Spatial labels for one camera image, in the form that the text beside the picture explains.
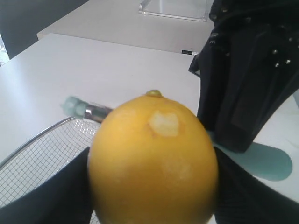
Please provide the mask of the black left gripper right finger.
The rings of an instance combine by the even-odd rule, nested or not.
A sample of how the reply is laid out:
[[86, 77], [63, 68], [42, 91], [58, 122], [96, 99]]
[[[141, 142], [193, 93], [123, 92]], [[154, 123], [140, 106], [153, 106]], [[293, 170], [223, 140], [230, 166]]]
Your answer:
[[218, 224], [297, 224], [299, 204], [266, 186], [215, 148], [219, 193]]

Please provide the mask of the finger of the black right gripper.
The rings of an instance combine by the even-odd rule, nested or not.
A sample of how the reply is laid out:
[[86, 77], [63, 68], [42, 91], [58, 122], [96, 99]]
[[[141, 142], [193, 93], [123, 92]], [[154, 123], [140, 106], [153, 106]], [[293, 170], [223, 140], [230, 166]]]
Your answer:
[[207, 42], [196, 56], [197, 116], [216, 143], [244, 153], [273, 113], [299, 88], [299, 52], [276, 36]]

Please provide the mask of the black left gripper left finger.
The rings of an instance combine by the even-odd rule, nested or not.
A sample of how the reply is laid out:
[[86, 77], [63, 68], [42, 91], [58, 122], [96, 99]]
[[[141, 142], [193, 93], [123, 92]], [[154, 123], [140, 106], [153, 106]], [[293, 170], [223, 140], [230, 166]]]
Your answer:
[[90, 199], [84, 149], [47, 182], [0, 210], [2, 224], [88, 224]]

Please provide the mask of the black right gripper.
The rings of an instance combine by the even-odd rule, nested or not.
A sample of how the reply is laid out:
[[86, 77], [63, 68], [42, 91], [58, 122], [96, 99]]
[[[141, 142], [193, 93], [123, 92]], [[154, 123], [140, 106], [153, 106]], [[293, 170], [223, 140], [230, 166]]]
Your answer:
[[212, 52], [218, 57], [231, 55], [232, 35], [257, 25], [291, 29], [299, 25], [299, 2], [297, 0], [215, 0], [209, 19], [214, 28], [203, 49], [197, 53], [189, 72], [199, 76], [206, 65], [212, 65]]

